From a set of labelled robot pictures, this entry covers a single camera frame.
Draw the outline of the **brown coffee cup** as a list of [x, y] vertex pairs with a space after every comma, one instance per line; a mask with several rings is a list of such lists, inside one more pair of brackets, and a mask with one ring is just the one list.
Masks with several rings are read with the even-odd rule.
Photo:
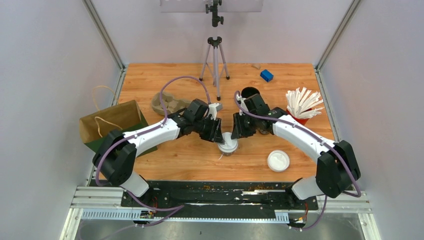
[[220, 149], [220, 152], [223, 156], [231, 156], [236, 150], [237, 149]]
[[259, 129], [259, 133], [262, 134], [262, 135], [268, 135], [268, 134], [270, 134], [270, 132], [268, 130], [266, 130], [266, 129]]

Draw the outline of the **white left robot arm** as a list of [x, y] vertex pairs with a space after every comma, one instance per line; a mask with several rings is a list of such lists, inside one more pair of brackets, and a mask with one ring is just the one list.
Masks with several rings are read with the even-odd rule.
[[136, 157], [162, 143], [191, 133], [208, 142], [223, 144], [221, 103], [207, 104], [196, 98], [187, 108], [171, 113], [164, 120], [147, 127], [122, 132], [112, 130], [97, 150], [92, 163], [113, 187], [122, 187], [134, 195], [140, 206], [149, 206], [153, 193], [148, 182], [134, 171]]

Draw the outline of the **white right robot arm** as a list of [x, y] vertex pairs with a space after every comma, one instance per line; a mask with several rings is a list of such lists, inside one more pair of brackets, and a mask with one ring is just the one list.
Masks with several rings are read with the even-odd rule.
[[345, 140], [332, 141], [311, 131], [280, 107], [273, 109], [259, 93], [243, 98], [234, 93], [234, 102], [240, 112], [233, 115], [232, 139], [248, 138], [256, 131], [266, 131], [300, 149], [316, 163], [316, 174], [296, 180], [285, 195], [286, 204], [298, 209], [306, 199], [325, 195], [336, 198], [354, 186], [361, 196], [357, 180], [361, 172], [353, 147]]

